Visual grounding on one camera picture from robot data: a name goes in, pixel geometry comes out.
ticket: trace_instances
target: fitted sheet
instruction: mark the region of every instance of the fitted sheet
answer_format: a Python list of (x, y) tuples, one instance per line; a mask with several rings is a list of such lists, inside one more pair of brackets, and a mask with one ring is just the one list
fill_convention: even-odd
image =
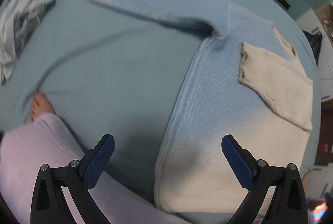
[[(300, 167), (302, 176), (314, 164), (320, 127), (321, 102), (311, 47), (296, 23), (272, 0), (231, 1), (273, 22), (295, 47), (314, 81), (313, 130)], [(40, 90), (84, 151), (104, 133), (111, 133), (116, 150), (106, 171), (151, 201), (163, 134), (204, 36), (84, 0), (56, 0), (31, 36), (11, 80), (0, 87), (0, 129), (9, 131), (25, 123), (34, 92)], [(216, 220), (210, 216), (191, 213), (187, 217), (195, 223), (221, 223), (221, 215)]]

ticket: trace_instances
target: blue textured pad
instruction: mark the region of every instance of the blue textured pad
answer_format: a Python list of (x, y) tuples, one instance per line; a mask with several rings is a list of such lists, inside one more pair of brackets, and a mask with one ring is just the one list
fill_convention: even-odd
[(115, 141), (113, 136), (109, 136), (92, 161), (83, 172), (83, 182), (86, 191), (94, 188), (102, 175), (105, 165), (114, 152)]
[(241, 187), (250, 190), (254, 185), (252, 170), (227, 136), (222, 138), (222, 152)]

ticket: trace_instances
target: bed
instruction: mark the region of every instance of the bed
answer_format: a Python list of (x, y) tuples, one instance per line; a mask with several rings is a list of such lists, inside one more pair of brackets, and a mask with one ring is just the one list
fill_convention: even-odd
[[(272, 0), (231, 0), (273, 22), (295, 47), (313, 80), (311, 132), (303, 176), (314, 165), (321, 100), (311, 47)], [(137, 19), (84, 0), (56, 0), (34, 31), (10, 81), (0, 86), (0, 129), (29, 120), (42, 91), (87, 151), (110, 133), (116, 151), (107, 172), (153, 201), (154, 165), (179, 90), (205, 35)], [(192, 223), (221, 223), (232, 214), (181, 213)]]

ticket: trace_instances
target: silver bolt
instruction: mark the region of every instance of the silver bolt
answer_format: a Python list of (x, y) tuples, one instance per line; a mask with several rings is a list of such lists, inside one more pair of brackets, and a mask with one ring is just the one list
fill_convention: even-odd
[(47, 170), (47, 167), (48, 167), (47, 164), (43, 164), (43, 165), (41, 166), (41, 170), (42, 170), (42, 171)]
[(71, 162), (71, 167), (77, 167), (79, 165), (79, 160), (73, 160), (72, 162)]
[(258, 165), (260, 166), (260, 167), (264, 167), (264, 166), (266, 166), (266, 162), (264, 161), (264, 160), (262, 160), (262, 159), (260, 159), (260, 160), (258, 160)]
[(292, 170), (296, 170), (296, 169), (297, 169), (297, 167), (296, 167), (295, 164), (290, 164), (289, 167), (290, 167), (290, 169), (292, 169)]

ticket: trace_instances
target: leg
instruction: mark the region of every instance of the leg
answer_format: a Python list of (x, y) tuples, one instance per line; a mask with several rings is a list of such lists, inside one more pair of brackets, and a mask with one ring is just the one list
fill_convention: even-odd
[[(30, 224), (31, 199), (42, 164), (62, 167), (84, 152), (44, 95), (32, 105), (33, 122), (4, 134), (0, 147), (0, 192), (20, 224)], [(112, 224), (185, 224), (184, 220), (155, 209), (105, 172), (89, 191)], [(75, 221), (84, 224), (71, 195), (64, 196)]]

